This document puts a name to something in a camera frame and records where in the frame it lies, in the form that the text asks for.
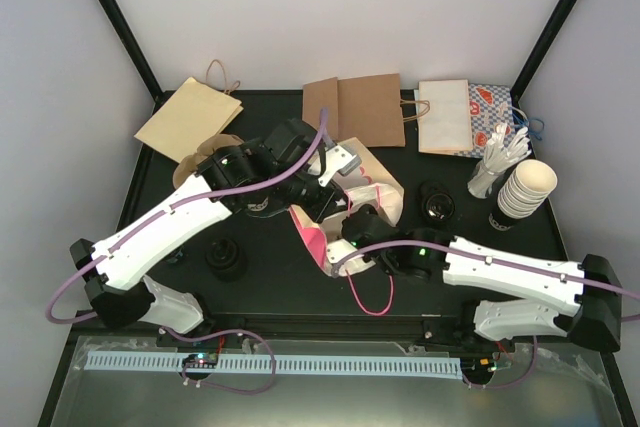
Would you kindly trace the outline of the cake print paper bag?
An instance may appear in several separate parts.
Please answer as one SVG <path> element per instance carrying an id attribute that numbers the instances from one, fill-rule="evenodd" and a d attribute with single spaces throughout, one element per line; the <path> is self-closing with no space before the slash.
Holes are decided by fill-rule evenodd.
<path id="1" fill-rule="evenodd" d="M 314 221 L 304 210 L 293 205 L 289 214 L 294 226 L 317 267 L 329 277 L 345 277 L 371 268 L 374 263 L 355 257 L 344 265 L 337 263 L 356 247 L 341 233 L 342 222 L 350 215 L 368 205 L 375 209 L 388 224 L 395 226 L 400 220 L 404 205 L 404 188 L 383 164 L 353 137 L 339 143 L 343 153 L 357 155 L 361 164 L 348 175 L 335 173 L 335 181 L 346 193 L 347 199 L 338 203 L 340 211 Z"/>

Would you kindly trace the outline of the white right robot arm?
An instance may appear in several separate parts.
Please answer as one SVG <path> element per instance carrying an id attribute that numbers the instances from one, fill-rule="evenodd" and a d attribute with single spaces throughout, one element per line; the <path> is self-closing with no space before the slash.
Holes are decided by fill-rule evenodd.
<path id="1" fill-rule="evenodd" d="M 342 222 L 326 256 L 334 276 L 378 264 L 386 274 L 506 295 L 474 301 L 454 326 L 457 343 L 479 349 L 487 341 L 554 336 L 598 352 L 621 347 L 621 284 L 610 262 L 538 259 L 500 251 L 424 227 L 403 231 L 375 208 L 362 206 Z"/>

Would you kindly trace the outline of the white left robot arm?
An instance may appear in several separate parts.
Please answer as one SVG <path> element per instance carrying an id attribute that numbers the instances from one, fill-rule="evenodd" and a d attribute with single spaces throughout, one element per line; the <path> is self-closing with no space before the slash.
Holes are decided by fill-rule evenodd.
<path id="1" fill-rule="evenodd" d="M 96 316 L 110 329 L 141 321 L 169 328 L 193 346 L 207 344 L 215 323 L 196 297 L 148 274 L 206 228 L 245 212 L 266 218 L 298 206 L 319 223 L 342 212 L 345 190 L 334 181 L 361 160 L 334 143 L 324 126 L 300 119 L 268 137 L 224 146 L 197 163 L 174 193 L 111 237 L 76 241 L 70 252 Z"/>

